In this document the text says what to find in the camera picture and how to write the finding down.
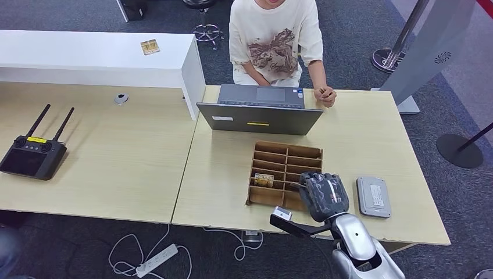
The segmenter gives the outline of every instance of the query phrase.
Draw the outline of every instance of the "small card on counter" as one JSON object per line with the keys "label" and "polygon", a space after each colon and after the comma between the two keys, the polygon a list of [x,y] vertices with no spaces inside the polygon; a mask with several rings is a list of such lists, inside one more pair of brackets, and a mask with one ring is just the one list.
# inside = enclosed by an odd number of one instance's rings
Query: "small card on counter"
{"label": "small card on counter", "polygon": [[141,42],[140,46],[142,47],[142,51],[144,51],[144,55],[149,55],[161,51],[159,49],[158,42],[156,42],[156,39]]}
{"label": "small card on counter", "polygon": [[274,185],[274,176],[271,174],[255,174],[255,186],[272,188]]}

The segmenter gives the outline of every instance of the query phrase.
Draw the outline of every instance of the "cardboard compartment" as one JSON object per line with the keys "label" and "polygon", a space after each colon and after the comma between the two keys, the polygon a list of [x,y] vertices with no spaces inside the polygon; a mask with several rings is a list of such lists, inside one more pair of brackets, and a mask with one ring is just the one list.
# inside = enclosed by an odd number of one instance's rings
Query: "cardboard compartment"
{"label": "cardboard compartment", "polygon": [[284,192],[283,206],[293,210],[308,211],[305,204],[301,201],[298,192]]}
{"label": "cardboard compartment", "polygon": [[[255,185],[255,178],[253,178],[253,177],[250,177],[250,186],[262,187],[262,186]],[[284,189],[284,181],[274,180],[274,183],[272,184],[272,188],[283,190]]]}
{"label": "cardboard compartment", "polygon": [[286,166],[286,172],[287,173],[304,173],[307,171],[317,171],[321,172],[322,169],[318,167],[304,167],[304,166],[293,166],[293,165],[287,165]]}
{"label": "cardboard compartment", "polygon": [[285,190],[286,192],[288,192],[288,191],[289,191],[289,192],[296,192],[296,193],[298,193],[298,187],[294,186],[294,185],[293,185],[292,183],[290,183],[290,182],[285,182],[285,183],[284,183],[284,190]]}
{"label": "cardboard compartment", "polygon": [[279,189],[250,186],[249,201],[263,205],[283,204],[284,192]]}
{"label": "cardboard compartment", "polygon": [[279,145],[276,144],[275,142],[258,141],[255,144],[255,151],[264,151],[264,152],[286,155],[288,153],[288,146]]}
{"label": "cardboard compartment", "polygon": [[266,170],[285,171],[286,165],[261,160],[253,160],[253,167]]}
{"label": "cardboard compartment", "polygon": [[274,176],[274,180],[284,180],[284,172],[282,171],[266,170],[253,167],[250,177],[255,178],[256,173],[271,174]]}
{"label": "cardboard compartment", "polygon": [[286,181],[299,183],[300,174],[297,173],[286,173]]}
{"label": "cardboard compartment", "polygon": [[286,155],[269,153],[264,151],[255,151],[253,154],[254,160],[268,161],[278,164],[286,164]]}
{"label": "cardboard compartment", "polygon": [[321,159],[322,151],[319,148],[293,145],[288,148],[288,155],[303,158]]}
{"label": "cardboard compartment", "polygon": [[309,159],[309,158],[292,157],[292,156],[288,156],[287,158],[288,158],[287,164],[293,164],[296,166],[305,166],[305,167],[317,167],[317,168],[322,167],[322,160],[320,159]]}
{"label": "cardboard compartment", "polygon": [[[246,204],[283,206],[292,210],[307,211],[299,196],[301,173],[322,170],[323,150],[307,146],[258,141],[253,150],[252,168],[248,183]],[[255,186],[255,174],[274,176],[272,188]]]}

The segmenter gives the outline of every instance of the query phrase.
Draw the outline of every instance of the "white t-shirt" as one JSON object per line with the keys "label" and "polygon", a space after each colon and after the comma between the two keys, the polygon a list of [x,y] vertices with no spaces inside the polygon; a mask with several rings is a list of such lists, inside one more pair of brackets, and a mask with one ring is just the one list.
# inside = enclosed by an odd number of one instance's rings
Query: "white t-shirt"
{"label": "white t-shirt", "polygon": [[298,45],[306,65],[322,60],[323,44],[315,0],[285,0],[266,10],[255,0],[235,0],[231,6],[230,59],[245,72],[251,61],[268,82],[301,71]]}

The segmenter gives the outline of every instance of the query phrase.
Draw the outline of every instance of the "light wood desk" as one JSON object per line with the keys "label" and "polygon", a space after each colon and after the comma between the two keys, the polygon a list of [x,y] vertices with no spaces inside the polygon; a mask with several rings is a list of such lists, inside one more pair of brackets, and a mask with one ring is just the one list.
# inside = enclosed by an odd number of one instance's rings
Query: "light wood desk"
{"label": "light wood desk", "polygon": [[[117,94],[130,99],[114,103]],[[0,173],[0,209],[169,223],[195,121],[181,89],[0,83],[0,152],[26,134],[60,141],[68,154],[54,178]]]}
{"label": "light wood desk", "polygon": [[[305,92],[305,106],[319,107]],[[216,102],[218,93],[219,87],[208,86],[204,102]],[[200,115],[172,223],[279,232],[269,224],[272,206],[245,205],[257,140],[323,148],[323,169],[341,176],[349,212],[389,251],[415,243],[450,244],[390,92],[338,91],[335,106],[307,136],[212,131]],[[358,176],[385,179],[391,218],[360,215]],[[316,224],[302,212],[294,212],[293,221]]]}

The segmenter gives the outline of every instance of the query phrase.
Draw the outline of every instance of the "stool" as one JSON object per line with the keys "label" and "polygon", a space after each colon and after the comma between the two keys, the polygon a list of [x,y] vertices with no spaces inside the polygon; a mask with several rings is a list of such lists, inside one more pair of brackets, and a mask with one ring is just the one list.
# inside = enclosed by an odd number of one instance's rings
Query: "stool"
{"label": "stool", "polygon": [[192,33],[195,34],[195,39],[199,42],[212,42],[213,48],[215,51],[217,50],[217,42],[216,40],[224,39],[224,34],[219,29],[218,26],[207,24],[205,14],[207,10],[214,6],[217,0],[183,0],[185,6],[190,9],[199,10],[201,14],[202,24],[197,25],[192,29]]}

